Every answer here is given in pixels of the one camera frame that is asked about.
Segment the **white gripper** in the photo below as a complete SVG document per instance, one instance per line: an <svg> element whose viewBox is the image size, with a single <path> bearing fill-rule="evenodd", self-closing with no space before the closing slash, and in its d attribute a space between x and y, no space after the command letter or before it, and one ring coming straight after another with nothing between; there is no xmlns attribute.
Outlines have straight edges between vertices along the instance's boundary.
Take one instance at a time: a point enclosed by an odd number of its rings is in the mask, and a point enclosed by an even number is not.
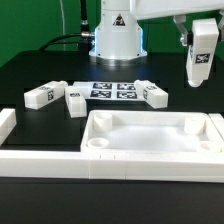
<svg viewBox="0 0 224 224"><path fill-rule="evenodd" d="M193 32L188 31L183 14L219 10L224 8L224 0L130 0L130 12L136 20L174 16L173 21L181 33L183 46L193 44ZM219 38L224 38L224 10L219 11Z"/></svg>

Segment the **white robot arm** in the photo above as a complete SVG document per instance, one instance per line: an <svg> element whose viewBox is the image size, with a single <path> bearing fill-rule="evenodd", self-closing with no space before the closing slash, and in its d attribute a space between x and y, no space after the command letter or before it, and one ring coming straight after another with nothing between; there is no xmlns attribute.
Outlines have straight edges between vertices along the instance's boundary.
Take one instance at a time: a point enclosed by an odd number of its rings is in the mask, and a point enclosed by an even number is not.
<svg viewBox="0 0 224 224"><path fill-rule="evenodd" d="M94 62L109 66L142 61L143 31L138 20L173 16L182 43L192 39L185 30L185 15L224 8L224 0L101 0L101 21L95 28L95 45L89 52Z"/></svg>

